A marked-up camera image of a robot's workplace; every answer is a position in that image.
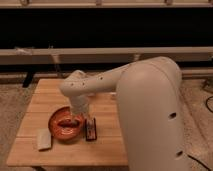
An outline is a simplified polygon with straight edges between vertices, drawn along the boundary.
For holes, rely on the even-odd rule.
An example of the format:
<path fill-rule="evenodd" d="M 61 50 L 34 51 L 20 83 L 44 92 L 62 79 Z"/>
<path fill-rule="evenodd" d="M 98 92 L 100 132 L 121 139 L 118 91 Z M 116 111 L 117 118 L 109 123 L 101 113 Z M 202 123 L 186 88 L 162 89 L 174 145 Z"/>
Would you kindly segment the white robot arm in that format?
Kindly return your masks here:
<path fill-rule="evenodd" d="M 180 85 L 182 73 L 168 57 L 155 57 L 60 85 L 72 110 L 89 93 L 114 91 L 130 171 L 189 171 L 184 149 Z"/>

